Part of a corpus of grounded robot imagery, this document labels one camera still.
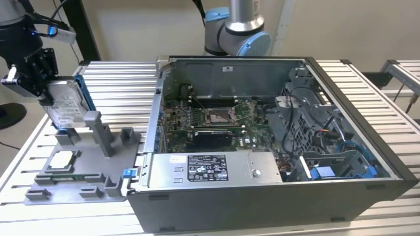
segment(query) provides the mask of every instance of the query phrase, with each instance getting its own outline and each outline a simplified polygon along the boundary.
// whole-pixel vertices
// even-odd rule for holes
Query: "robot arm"
[[[37,32],[34,24],[49,25],[49,32]],[[0,57],[10,69],[1,83],[24,97],[36,97],[44,106],[53,104],[46,84],[58,70],[53,49],[42,49],[41,36],[54,37],[58,29],[69,28],[34,13],[28,0],[0,0]]]
[[[205,14],[205,52],[214,56],[264,56],[270,37],[264,30],[258,0],[229,0],[229,7]]]

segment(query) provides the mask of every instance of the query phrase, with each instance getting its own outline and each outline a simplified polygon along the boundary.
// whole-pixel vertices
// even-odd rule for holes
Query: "metal slatted surface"
[[[318,61],[366,118],[381,138],[420,178],[420,127],[390,103],[352,65],[340,61]],[[94,103],[101,101],[102,118],[113,126],[126,124],[145,132],[146,105],[156,81],[152,63],[93,62],[84,72]],[[113,73],[117,77],[101,76]],[[42,118],[21,151],[4,173],[0,183],[0,232],[14,235],[136,235],[142,233],[128,202],[25,206],[21,204],[33,176],[42,168],[56,143],[46,117]],[[374,204],[352,222],[268,229],[182,234],[188,236],[238,235],[418,235],[420,185],[397,200]]]
[[[420,95],[420,60],[389,60],[381,68]]]

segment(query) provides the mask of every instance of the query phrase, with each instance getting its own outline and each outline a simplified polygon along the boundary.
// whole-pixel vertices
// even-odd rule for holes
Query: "black cable bundle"
[[[200,15],[201,15],[201,20],[202,20],[202,25],[205,26],[205,22],[204,22],[205,12],[204,12],[204,7],[202,7],[201,0],[192,0],[192,2],[194,3],[194,5],[196,5],[196,7],[198,9],[198,12],[200,12]]]

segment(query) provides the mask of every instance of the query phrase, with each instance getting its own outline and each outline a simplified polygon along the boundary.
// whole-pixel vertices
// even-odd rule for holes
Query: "power supply label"
[[[188,156],[188,180],[190,182],[228,181],[225,155]]]

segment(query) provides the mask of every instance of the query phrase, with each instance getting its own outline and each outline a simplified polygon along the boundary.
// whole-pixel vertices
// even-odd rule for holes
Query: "circuit board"
[[[274,136],[254,100],[237,100],[233,107],[193,108],[172,101],[165,108],[165,134],[168,153],[237,151],[270,151],[278,153]],[[197,134],[212,132],[228,135],[225,145],[206,147],[197,145]]]

